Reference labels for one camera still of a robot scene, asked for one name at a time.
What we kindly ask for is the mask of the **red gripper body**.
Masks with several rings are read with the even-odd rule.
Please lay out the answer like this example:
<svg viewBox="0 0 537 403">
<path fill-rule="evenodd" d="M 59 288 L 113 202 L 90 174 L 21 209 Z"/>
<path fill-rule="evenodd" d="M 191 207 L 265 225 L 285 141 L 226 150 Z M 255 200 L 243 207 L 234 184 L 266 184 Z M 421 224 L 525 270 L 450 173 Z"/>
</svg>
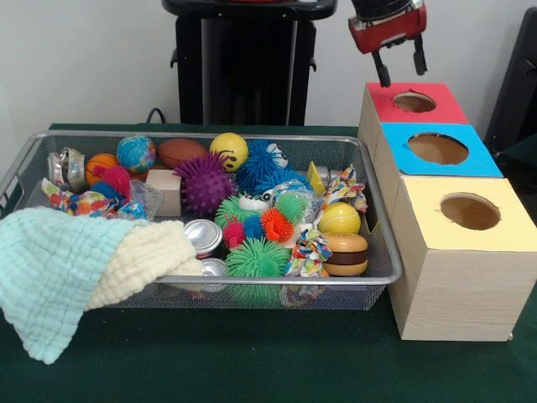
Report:
<svg viewBox="0 0 537 403">
<path fill-rule="evenodd" d="M 348 27 L 363 54 L 414 40 L 427 25 L 424 1 L 352 1 L 356 16 Z"/>
</svg>

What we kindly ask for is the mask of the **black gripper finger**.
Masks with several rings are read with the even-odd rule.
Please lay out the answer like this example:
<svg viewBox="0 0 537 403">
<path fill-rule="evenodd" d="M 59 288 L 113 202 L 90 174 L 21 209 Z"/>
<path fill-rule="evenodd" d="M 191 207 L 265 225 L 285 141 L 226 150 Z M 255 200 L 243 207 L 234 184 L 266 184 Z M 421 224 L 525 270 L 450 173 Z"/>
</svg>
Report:
<svg viewBox="0 0 537 403">
<path fill-rule="evenodd" d="M 418 34 L 414 38 L 414 67 L 418 76 L 423 76 L 427 72 L 427 64 L 425 60 L 425 52 L 423 48 L 423 38 Z"/>
<path fill-rule="evenodd" d="M 390 87 L 391 79 L 388 72 L 388 67 L 383 63 L 378 50 L 372 52 L 373 62 L 378 74 L 378 80 L 381 87 Z"/>
</svg>

